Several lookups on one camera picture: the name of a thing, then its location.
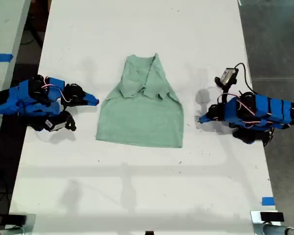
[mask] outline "white label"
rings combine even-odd
[[[49,128],[52,127],[52,123],[51,123],[48,119],[45,121],[45,124],[46,124]]]

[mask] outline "table surface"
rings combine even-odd
[[[250,211],[275,209],[261,206],[262,143],[195,121],[221,93],[214,77],[247,63],[236,0],[54,0],[39,73],[103,101],[128,55],[156,52],[184,108],[183,147],[97,141],[100,105],[69,109],[75,132],[28,128],[10,212],[34,214],[34,234],[251,235]]]
[[[0,62],[0,91],[10,87],[29,5],[30,0],[0,0],[0,53],[14,56],[10,63]]]

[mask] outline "concrete floor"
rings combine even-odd
[[[254,89],[294,102],[294,0],[240,3]],[[30,39],[25,31],[22,41]],[[38,64],[40,54],[36,42],[21,46],[17,63]],[[294,127],[276,131],[265,152],[277,209],[284,213],[285,224],[294,227]]]

